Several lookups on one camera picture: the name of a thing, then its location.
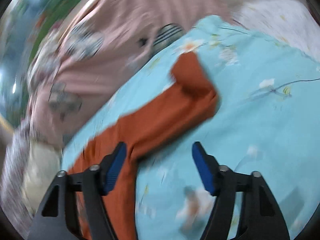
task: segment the printed flower pattern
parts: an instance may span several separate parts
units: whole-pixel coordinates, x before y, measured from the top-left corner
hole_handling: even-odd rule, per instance
[[[236,48],[234,46],[228,46],[221,50],[219,58],[226,61],[226,65],[234,65],[238,63],[238,55],[236,53]]]
[[[211,46],[211,49],[214,49],[221,44],[221,41],[210,41],[209,44]]]
[[[285,86],[282,92],[287,96],[291,96],[291,88],[289,86]]]
[[[272,87],[274,84],[275,84],[274,78],[265,79],[259,84],[259,87],[260,88],[267,88],[267,87]]]
[[[262,151],[256,145],[250,145],[247,149],[247,154],[239,161],[235,167],[235,171],[238,171],[242,166],[251,161],[258,161],[263,158]]]
[[[203,40],[191,40],[191,39],[185,39],[184,43],[177,48],[177,51],[179,54],[188,53],[190,51],[196,51],[196,49],[203,45]]]
[[[190,229],[196,219],[201,219],[209,213],[214,204],[214,198],[204,189],[193,190],[185,187],[185,201],[183,208],[177,212],[176,219],[184,219],[183,229]]]

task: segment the bedsheet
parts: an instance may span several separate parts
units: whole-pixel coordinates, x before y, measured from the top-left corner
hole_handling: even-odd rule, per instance
[[[170,68],[180,53],[195,51],[216,85],[217,114],[140,164],[136,181],[138,238],[199,239],[208,209],[185,230],[185,192],[207,206],[191,146],[234,171],[260,171],[284,214],[291,239],[306,225],[320,199],[317,178],[320,119],[320,64],[302,51],[257,31],[231,26],[218,16],[200,20],[189,33],[155,55],[105,104],[64,149],[67,170],[88,140],[152,100],[173,83]],[[237,195],[229,238],[239,219]]]
[[[301,49],[320,62],[320,26],[297,0],[255,0],[237,8],[233,19]]]

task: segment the striped patch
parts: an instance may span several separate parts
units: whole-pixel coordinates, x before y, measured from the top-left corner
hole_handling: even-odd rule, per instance
[[[157,34],[152,46],[152,57],[161,50],[168,47],[170,44],[181,38],[185,34],[185,31],[181,26],[171,23],[162,27]]]

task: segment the metal screw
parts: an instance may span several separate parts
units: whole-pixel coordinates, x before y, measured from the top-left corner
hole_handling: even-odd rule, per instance
[[[94,164],[90,167],[90,171],[97,171],[98,169],[100,169],[100,165],[99,164]]]
[[[229,167],[228,167],[228,166],[226,166],[226,165],[220,165],[220,166],[219,166],[219,170],[220,170],[220,171],[224,171],[224,172],[226,172],[226,171],[228,171],[228,170],[229,170]]]
[[[254,172],[252,173],[252,175],[253,175],[254,177],[256,177],[256,178],[260,178],[260,177],[261,177],[261,173],[258,172],[258,171],[254,171]]]
[[[67,174],[66,171],[59,171],[59,172],[57,173],[57,177],[62,178],[62,177],[64,177],[66,174]]]

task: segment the orange garment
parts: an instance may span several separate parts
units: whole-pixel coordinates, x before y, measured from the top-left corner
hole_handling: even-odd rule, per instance
[[[136,240],[135,181],[139,159],[215,113],[217,93],[193,52],[182,54],[171,73],[176,82],[169,89],[90,141],[69,171],[82,172],[111,154],[118,142],[127,144],[127,157],[115,188],[103,197],[119,240]],[[82,231],[89,239],[87,224],[82,224]]]

